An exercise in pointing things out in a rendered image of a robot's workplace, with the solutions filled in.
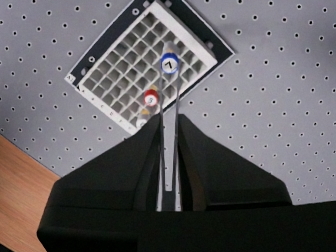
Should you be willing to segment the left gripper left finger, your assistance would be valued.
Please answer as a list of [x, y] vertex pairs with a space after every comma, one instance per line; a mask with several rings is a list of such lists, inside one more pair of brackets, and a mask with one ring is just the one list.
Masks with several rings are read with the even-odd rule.
[[146, 211], [157, 211], [160, 126], [161, 114], [154, 114], [132, 136], [55, 181], [45, 207], [66, 203], [145, 211], [147, 191]]

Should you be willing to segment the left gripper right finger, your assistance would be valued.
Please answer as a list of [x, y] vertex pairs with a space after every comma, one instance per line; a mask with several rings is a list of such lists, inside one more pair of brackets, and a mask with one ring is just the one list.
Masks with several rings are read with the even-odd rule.
[[177, 169], [180, 211], [193, 211], [192, 193], [194, 211], [293, 205], [284, 181], [204, 134], [183, 113]]

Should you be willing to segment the white tube rack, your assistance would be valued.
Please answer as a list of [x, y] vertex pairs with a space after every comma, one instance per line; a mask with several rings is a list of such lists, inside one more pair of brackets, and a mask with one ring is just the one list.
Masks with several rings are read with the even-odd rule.
[[[150, 118], [160, 112], [159, 58], [168, 41], [179, 41], [179, 95], [217, 63], [214, 53], [169, 8], [155, 0], [101, 56], [75, 90], [133, 135], [139, 130], [136, 123], [143, 108], [151, 113]], [[178, 70], [167, 74], [161, 69], [161, 74], [165, 108], [177, 97]], [[144, 93], [151, 84], [158, 89], [154, 106], [144, 102]]]

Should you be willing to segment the dark grey rectangular plate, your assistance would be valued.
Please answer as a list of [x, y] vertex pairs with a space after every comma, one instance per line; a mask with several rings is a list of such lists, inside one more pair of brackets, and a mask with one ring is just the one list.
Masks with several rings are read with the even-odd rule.
[[[101, 56], [154, 1], [155, 0], [132, 0], [94, 41], [64, 79], [76, 88], [82, 78]], [[179, 95], [180, 101], [235, 55], [235, 53], [184, 0], [160, 1], [214, 53], [218, 62]]]

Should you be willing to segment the grey rectangular base plate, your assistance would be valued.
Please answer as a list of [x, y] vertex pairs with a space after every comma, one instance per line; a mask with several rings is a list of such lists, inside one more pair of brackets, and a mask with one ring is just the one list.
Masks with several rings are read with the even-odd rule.
[[[64, 78], [132, 0], [0, 0], [0, 135], [62, 178], [132, 136]], [[204, 134], [336, 200], [336, 0], [184, 0], [235, 53], [179, 101]]]

